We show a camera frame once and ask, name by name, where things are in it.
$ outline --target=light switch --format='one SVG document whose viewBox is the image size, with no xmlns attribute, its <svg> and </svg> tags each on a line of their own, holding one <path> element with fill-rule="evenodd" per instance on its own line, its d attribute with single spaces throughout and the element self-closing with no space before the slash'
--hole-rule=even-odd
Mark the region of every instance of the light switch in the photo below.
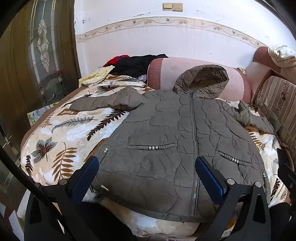
<svg viewBox="0 0 296 241">
<path fill-rule="evenodd" d="M 183 12 L 183 3 L 173 3 L 174 12 Z"/>
<path fill-rule="evenodd" d="M 170 2 L 163 3 L 163 11 L 169 11 L 173 9 L 173 4 Z"/>
</svg>

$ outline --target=bed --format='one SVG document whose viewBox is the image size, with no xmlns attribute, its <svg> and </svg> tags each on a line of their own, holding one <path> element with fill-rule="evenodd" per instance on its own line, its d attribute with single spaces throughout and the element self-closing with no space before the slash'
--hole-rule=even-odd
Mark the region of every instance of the bed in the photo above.
<svg viewBox="0 0 296 241">
<path fill-rule="evenodd" d="M 111 95 L 126 86 L 135 88 L 141 94 L 153 89 L 171 89 L 172 83 L 185 70 L 206 63 L 208 62 L 182 58 L 155 59 L 148 70 L 148 86 L 134 82 L 133 78 L 127 76 L 112 76 L 108 73 L 99 81 L 95 81 L 95 84 L 89 81 L 92 83 L 90 87 L 83 86 L 69 94 L 59 104 L 46 111 L 28 131 L 21 147 L 22 169 L 35 182 L 42 185 L 53 185 L 62 178 L 69 178 L 128 115 L 127 111 L 111 108 L 74 112 L 69 110 L 69 106 L 75 99 Z M 220 98 L 236 107 L 240 99 L 250 103 L 252 86 L 244 70 L 223 67 L 227 70 L 230 81 Z M 93 75 L 84 79 L 92 80 Z M 260 115 L 252 105 L 249 108 L 253 114 Z M 257 145 L 265 164 L 272 189 L 270 206 L 283 202 L 287 197 L 287 189 L 277 177 L 276 148 L 279 148 L 280 144 L 276 136 L 261 133 L 251 127 L 247 127 L 246 131 Z M 101 203 L 139 237 L 157 234 L 174 240 L 195 240 L 198 235 L 198 223 L 150 218 L 108 198 L 98 199 L 91 193 L 87 193 L 84 201 Z M 237 214 L 234 214 L 224 236 L 231 232 L 236 217 Z"/>
</svg>

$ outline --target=white wall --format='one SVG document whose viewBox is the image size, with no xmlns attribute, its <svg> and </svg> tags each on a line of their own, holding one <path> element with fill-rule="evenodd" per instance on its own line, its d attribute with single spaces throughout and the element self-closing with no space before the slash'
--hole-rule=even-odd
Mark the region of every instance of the white wall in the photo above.
<svg viewBox="0 0 296 241">
<path fill-rule="evenodd" d="M 204 29 L 141 26 L 112 31 L 76 43 L 81 75 L 103 66 L 114 56 L 166 54 L 246 68 L 256 48 L 235 38 Z"/>
<path fill-rule="evenodd" d="M 75 33 L 136 17 L 179 16 L 216 22 L 237 29 L 266 45 L 296 50 L 288 28 L 255 0 L 180 0 L 183 12 L 163 11 L 164 0 L 75 0 Z"/>
</svg>

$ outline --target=floral border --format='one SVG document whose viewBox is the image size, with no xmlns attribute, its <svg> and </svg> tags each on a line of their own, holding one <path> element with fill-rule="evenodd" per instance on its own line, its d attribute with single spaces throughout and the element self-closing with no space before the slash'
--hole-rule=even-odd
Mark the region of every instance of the floral border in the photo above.
<svg viewBox="0 0 296 241">
<path fill-rule="evenodd" d="M 255 48 L 266 46 L 262 42 L 252 38 L 251 36 L 244 34 L 236 29 L 213 23 L 206 20 L 195 18 L 180 18 L 180 17 L 150 17 L 150 18 L 135 18 L 129 19 L 117 23 L 108 24 L 84 34 L 76 35 L 76 41 L 82 42 L 87 39 L 91 39 L 106 33 L 124 30 L 128 28 L 137 28 L 143 26 L 175 26 L 193 29 L 204 29 L 215 33 L 220 33 L 242 42 L 245 42 Z"/>
</svg>

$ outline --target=blue gripper pad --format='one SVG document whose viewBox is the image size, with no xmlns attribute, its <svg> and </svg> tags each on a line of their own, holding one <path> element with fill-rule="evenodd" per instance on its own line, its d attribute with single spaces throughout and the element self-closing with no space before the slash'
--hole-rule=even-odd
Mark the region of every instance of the blue gripper pad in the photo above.
<svg viewBox="0 0 296 241">
<path fill-rule="evenodd" d="M 89 186 L 99 170 L 99 160 L 95 156 L 89 157 L 84 165 L 76 170 L 69 179 L 69 199 L 73 205 L 81 203 Z"/>
<path fill-rule="evenodd" d="M 225 184 L 226 179 L 221 172 L 212 168 L 203 156 L 196 158 L 195 171 L 213 203 L 222 206 L 227 192 L 227 185 Z"/>
</svg>

